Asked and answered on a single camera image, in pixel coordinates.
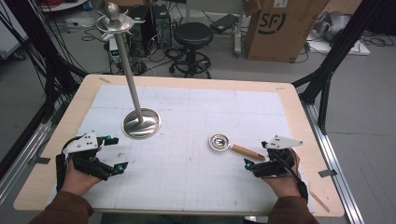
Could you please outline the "black metal frame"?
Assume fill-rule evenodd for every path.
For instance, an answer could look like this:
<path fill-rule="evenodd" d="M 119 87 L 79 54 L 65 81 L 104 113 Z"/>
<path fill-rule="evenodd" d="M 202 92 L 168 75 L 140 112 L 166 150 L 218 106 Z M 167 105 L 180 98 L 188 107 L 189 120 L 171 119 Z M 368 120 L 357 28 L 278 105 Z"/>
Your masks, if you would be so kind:
<path fill-rule="evenodd" d="M 318 95 L 320 104 L 317 125 L 322 134 L 327 134 L 326 117 L 332 76 L 345 59 L 365 28 L 373 21 L 379 11 L 391 0 L 362 0 L 344 31 L 333 44 L 330 52 L 313 73 L 302 77 L 292 85 L 295 88 L 307 84 L 299 98 L 307 105 L 313 105 Z"/>
<path fill-rule="evenodd" d="M 55 48 L 45 29 L 45 21 L 36 8 L 35 0 L 4 1 L 27 34 L 29 42 L 17 32 L 6 13 L 0 12 L 0 21 L 26 50 L 37 74 L 46 80 L 43 86 L 46 101 L 40 111 L 43 113 L 43 120 L 49 120 L 59 99 L 71 100 L 76 94 L 79 84 L 73 74 L 84 78 L 88 73 L 67 61 Z"/>

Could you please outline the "brown tape strip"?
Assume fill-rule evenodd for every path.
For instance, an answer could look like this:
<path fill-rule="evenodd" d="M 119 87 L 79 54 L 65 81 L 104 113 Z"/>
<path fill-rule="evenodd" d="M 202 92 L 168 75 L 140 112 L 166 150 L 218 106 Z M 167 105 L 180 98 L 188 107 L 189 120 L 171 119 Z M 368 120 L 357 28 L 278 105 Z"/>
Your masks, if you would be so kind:
<path fill-rule="evenodd" d="M 310 196 L 327 212 L 330 213 L 330 208 L 315 194 L 313 191 L 308 191 Z"/>

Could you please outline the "small device with green display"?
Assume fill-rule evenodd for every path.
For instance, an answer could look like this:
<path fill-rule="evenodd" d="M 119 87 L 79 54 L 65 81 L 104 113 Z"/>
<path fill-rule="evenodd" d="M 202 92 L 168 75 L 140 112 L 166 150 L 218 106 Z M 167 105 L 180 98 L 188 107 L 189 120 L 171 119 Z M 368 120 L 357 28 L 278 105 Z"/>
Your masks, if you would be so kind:
<path fill-rule="evenodd" d="M 119 49 L 117 46 L 116 39 L 114 37 L 108 40 L 108 54 L 110 60 L 113 63 L 118 63 L 120 61 Z"/>

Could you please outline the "white grid mat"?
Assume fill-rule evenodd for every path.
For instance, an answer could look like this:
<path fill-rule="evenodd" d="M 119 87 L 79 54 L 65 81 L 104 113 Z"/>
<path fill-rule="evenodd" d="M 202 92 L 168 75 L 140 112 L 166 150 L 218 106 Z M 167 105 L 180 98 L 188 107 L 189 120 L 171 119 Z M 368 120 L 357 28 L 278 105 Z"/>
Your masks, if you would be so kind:
<path fill-rule="evenodd" d="M 272 209 L 275 194 L 246 170 L 243 155 L 218 152 L 209 138 L 224 134 L 235 145 L 264 153 L 262 142 L 290 136 L 277 93 L 140 87 L 137 94 L 162 118 L 150 138 L 135 140 L 121 130 L 134 109 L 126 86 L 102 86 L 78 129 L 117 136 L 119 143 L 104 147 L 98 157 L 110 165 L 128 164 L 124 174 L 86 193 L 95 210 L 251 215 Z"/>

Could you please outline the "grey round machine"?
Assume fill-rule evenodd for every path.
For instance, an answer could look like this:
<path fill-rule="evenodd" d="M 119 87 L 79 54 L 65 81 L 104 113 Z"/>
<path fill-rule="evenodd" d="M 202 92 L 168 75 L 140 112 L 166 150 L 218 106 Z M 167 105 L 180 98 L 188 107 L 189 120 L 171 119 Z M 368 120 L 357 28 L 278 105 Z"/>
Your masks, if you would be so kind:
<path fill-rule="evenodd" d="M 332 42 L 346 27 L 350 15 L 340 11 L 325 11 L 313 26 L 313 30 L 328 42 Z"/>

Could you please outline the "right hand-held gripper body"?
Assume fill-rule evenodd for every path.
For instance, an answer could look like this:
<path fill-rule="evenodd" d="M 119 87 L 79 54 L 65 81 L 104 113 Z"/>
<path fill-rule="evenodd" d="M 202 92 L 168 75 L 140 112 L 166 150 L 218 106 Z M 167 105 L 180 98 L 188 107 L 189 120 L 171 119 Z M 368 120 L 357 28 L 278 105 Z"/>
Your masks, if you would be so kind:
<path fill-rule="evenodd" d="M 301 146 L 302 144 L 302 140 L 294 140 L 276 135 L 268 142 L 267 145 L 269 161 L 257 163 L 257 168 L 251 172 L 256 177 L 278 176 L 285 174 L 294 165 L 294 160 L 289 149 Z"/>

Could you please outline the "black computer tower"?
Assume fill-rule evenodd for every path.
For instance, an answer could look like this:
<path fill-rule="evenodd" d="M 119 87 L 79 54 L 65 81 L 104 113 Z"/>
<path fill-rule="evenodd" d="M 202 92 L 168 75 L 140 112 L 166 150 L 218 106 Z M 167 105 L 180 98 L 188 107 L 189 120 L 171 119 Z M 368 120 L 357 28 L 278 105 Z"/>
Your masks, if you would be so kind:
<path fill-rule="evenodd" d="M 150 6 L 134 5 L 128 13 L 135 24 L 130 29 L 129 46 L 135 57 L 148 55 L 148 43 L 153 37 Z"/>
<path fill-rule="evenodd" d="M 171 46 L 170 16 L 164 4 L 151 6 L 154 29 L 157 37 L 159 49 L 166 49 Z"/>

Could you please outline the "black round stool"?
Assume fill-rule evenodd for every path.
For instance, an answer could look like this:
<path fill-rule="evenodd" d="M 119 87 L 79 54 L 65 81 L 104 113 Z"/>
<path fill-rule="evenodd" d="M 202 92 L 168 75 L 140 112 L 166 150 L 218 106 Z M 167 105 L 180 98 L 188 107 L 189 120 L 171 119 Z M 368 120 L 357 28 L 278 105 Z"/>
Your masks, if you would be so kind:
<path fill-rule="evenodd" d="M 200 22 L 179 25 L 174 31 L 174 39 L 183 49 L 173 60 L 169 72 L 174 73 L 177 70 L 183 73 L 184 77 L 206 73 L 206 78 L 210 79 L 208 68 L 211 66 L 211 61 L 206 55 L 198 52 L 198 49 L 210 44 L 213 37 L 210 28 Z"/>

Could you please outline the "black flat device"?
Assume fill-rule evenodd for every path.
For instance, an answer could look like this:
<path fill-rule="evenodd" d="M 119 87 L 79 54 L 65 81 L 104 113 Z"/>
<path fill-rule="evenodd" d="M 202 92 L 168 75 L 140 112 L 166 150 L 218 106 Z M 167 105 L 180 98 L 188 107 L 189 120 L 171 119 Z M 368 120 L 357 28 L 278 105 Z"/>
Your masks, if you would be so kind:
<path fill-rule="evenodd" d="M 237 17 L 231 13 L 223 16 L 222 18 L 212 22 L 209 27 L 216 33 L 222 34 L 226 30 L 232 28 L 237 21 Z"/>

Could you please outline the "person's left hand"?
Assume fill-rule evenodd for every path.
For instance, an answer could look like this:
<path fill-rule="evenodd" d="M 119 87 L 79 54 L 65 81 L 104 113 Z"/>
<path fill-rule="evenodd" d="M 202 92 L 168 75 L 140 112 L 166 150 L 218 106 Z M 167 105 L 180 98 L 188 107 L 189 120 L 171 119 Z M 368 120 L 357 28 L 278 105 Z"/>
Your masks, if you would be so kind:
<path fill-rule="evenodd" d="M 64 184 L 61 191 L 73 193 L 77 196 L 85 195 L 94 185 L 101 182 L 101 179 L 84 174 L 75 169 L 73 160 L 70 159 L 64 178 Z"/>

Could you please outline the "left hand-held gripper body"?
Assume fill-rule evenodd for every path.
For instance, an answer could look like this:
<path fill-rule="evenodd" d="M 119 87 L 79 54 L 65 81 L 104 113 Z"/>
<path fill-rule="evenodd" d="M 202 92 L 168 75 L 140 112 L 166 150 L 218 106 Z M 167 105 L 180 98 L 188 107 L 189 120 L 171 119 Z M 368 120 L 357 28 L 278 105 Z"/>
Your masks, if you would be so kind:
<path fill-rule="evenodd" d="M 96 158 L 96 153 L 99 147 L 109 139 L 109 136 L 97 137 L 95 131 L 90 131 L 67 142 L 62 153 L 67 159 L 73 161 L 76 170 L 101 180 L 107 180 L 109 178 L 108 166 Z"/>

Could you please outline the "aluminium rail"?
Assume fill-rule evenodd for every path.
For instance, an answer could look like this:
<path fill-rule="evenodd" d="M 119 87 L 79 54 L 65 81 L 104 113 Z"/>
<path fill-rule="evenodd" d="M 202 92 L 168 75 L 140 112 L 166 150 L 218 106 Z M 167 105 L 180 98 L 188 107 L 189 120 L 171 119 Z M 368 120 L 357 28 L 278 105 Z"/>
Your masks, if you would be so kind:
<path fill-rule="evenodd" d="M 42 105 L 10 151 L 0 161 L 0 205 L 7 199 L 32 158 L 39 158 L 62 118 L 68 103 L 56 103 L 51 115 Z"/>
<path fill-rule="evenodd" d="M 353 197 L 350 187 L 345 178 L 342 167 L 333 150 L 332 143 L 327 134 L 324 134 L 318 125 L 318 111 L 314 105 L 302 103 L 304 112 L 311 125 L 312 131 L 318 142 L 319 149 L 325 160 L 327 169 L 334 169 L 337 175 L 330 176 L 335 185 L 341 203 L 344 207 L 349 224 L 365 224 L 361 211 Z"/>

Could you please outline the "person's right hand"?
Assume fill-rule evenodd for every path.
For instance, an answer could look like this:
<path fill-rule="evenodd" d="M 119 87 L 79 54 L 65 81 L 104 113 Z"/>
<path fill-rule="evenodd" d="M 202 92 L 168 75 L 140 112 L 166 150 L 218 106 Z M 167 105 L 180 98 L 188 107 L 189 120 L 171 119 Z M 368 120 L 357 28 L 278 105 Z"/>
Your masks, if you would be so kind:
<path fill-rule="evenodd" d="M 301 178 L 298 171 L 300 158 L 293 149 L 290 148 L 289 151 L 294 160 L 294 165 L 291 169 L 299 178 Z M 278 177 L 261 177 L 261 179 L 270 186 L 278 198 L 301 197 L 301 193 L 298 188 L 298 181 L 290 173 L 286 173 Z"/>

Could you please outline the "metal ladle with wooden handle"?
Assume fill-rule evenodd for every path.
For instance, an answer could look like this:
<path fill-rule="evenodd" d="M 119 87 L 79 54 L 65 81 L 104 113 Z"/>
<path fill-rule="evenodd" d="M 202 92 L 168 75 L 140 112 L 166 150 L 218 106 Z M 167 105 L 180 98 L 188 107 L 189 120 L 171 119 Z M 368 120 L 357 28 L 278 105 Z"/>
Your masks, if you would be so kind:
<path fill-rule="evenodd" d="M 231 149 L 237 153 L 240 153 L 242 155 L 248 156 L 250 158 L 259 160 L 259 161 L 264 161 L 265 157 L 253 150 L 250 150 L 246 147 L 241 147 L 236 144 L 232 144 L 229 140 L 229 138 L 224 135 L 224 134 L 213 134 L 212 136 L 209 137 L 208 144 L 210 145 L 211 148 L 218 152 L 222 152 L 228 149 Z"/>

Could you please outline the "silver metal hanging stand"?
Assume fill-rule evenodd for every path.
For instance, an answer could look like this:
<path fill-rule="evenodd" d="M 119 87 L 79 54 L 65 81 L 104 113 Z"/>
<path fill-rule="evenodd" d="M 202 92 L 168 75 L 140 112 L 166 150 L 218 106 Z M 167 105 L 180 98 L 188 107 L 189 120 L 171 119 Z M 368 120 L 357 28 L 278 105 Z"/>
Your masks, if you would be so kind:
<path fill-rule="evenodd" d="M 119 7 L 112 2 L 105 3 L 104 12 L 105 14 L 97 20 L 96 27 L 104 34 L 114 35 L 134 105 L 134 111 L 124 117 L 121 123 L 121 130 L 132 139 L 147 139 L 160 130 L 162 119 L 158 112 L 151 108 L 144 108 L 139 103 L 130 61 L 122 36 L 140 21 L 135 21 L 125 13 L 120 13 Z"/>

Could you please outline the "white table leg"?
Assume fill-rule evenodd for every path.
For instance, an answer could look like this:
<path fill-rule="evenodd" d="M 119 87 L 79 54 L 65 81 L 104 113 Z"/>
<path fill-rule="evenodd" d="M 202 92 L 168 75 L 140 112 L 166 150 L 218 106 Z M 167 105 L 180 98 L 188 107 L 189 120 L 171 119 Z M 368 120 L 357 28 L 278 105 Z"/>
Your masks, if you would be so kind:
<path fill-rule="evenodd" d="M 237 24 L 233 32 L 233 54 L 239 57 L 242 52 L 242 24 L 245 15 L 244 4 L 246 0 L 240 0 L 239 10 L 237 13 Z"/>

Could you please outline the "brown cardboard box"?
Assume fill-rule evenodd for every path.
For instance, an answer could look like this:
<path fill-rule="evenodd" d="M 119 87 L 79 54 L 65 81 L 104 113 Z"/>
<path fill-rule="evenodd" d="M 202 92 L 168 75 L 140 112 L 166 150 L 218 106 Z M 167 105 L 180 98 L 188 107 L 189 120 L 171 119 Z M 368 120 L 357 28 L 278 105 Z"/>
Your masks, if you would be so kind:
<path fill-rule="evenodd" d="M 296 61 L 318 15 L 330 0 L 247 0 L 245 41 L 252 61 Z"/>

